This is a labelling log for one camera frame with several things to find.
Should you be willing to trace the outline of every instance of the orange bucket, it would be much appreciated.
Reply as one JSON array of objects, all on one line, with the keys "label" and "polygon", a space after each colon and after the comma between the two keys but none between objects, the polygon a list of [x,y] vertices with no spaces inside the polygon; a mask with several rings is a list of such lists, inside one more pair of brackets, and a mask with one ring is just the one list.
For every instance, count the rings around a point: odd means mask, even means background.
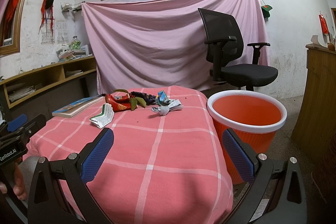
[{"label": "orange bucket", "polygon": [[[226,90],[212,95],[207,104],[222,145],[222,134],[232,128],[245,143],[259,153],[266,153],[275,132],[286,121],[286,108],[278,100],[248,90]],[[242,183],[226,150],[223,155],[233,184]]]}]

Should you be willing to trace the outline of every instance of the small pot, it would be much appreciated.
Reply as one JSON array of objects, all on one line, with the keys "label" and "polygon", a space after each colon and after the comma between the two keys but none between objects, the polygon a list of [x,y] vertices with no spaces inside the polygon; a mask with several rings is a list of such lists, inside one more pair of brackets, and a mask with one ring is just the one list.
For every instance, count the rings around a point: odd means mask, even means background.
[{"label": "small pot", "polygon": [[330,50],[330,51],[335,51],[335,45],[334,44],[332,44],[332,43],[328,43],[328,49]]}]

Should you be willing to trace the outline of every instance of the white rim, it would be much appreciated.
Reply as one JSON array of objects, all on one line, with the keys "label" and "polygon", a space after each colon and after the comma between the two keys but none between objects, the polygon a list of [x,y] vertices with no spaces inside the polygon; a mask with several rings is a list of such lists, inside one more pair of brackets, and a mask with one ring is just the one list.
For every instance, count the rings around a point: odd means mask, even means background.
[{"label": "white rim", "polygon": [[[247,95],[247,96],[257,97],[257,98],[261,98],[266,101],[269,101],[280,110],[281,120],[277,123],[270,124],[267,126],[252,126],[249,124],[243,124],[240,122],[229,120],[228,118],[225,118],[224,116],[218,114],[213,109],[212,104],[219,98],[222,98],[225,96],[231,96],[231,95]],[[249,90],[225,90],[225,91],[218,92],[209,98],[207,108],[208,108],[208,112],[211,115],[211,117],[214,118],[216,121],[220,122],[221,124],[224,124],[228,127],[231,127],[237,130],[251,132],[251,133],[269,133],[269,132],[276,131],[285,124],[285,121],[287,118],[286,108],[278,100],[268,95],[254,92],[254,91],[249,91]]]}]

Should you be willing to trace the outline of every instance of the human hand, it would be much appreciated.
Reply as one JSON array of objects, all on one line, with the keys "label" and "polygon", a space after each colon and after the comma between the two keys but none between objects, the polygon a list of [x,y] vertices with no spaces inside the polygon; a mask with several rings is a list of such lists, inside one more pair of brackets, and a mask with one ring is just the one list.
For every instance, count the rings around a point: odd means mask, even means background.
[{"label": "human hand", "polygon": [[[27,198],[27,191],[23,181],[23,175],[17,163],[15,163],[15,169],[14,169],[14,182],[15,182],[15,186],[13,187],[14,194],[17,196],[19,200],[25,200]],[[2,182],[0,182],[0,191],[2,194],[7,194],[7,187]]]}]

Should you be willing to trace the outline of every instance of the green hat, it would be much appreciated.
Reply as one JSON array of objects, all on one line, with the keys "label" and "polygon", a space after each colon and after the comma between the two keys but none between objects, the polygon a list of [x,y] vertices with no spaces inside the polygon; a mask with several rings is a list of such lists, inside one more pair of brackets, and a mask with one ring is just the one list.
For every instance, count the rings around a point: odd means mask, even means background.
[{"label": "green hat", "polygon": [[264,5],[261,7],[261,10],[262,10],[262,14],[264,16],[264,18],[269,18],[271,15],[269,13],[270,10],[272,10],[273,7],[270,6],[270,5]]}]

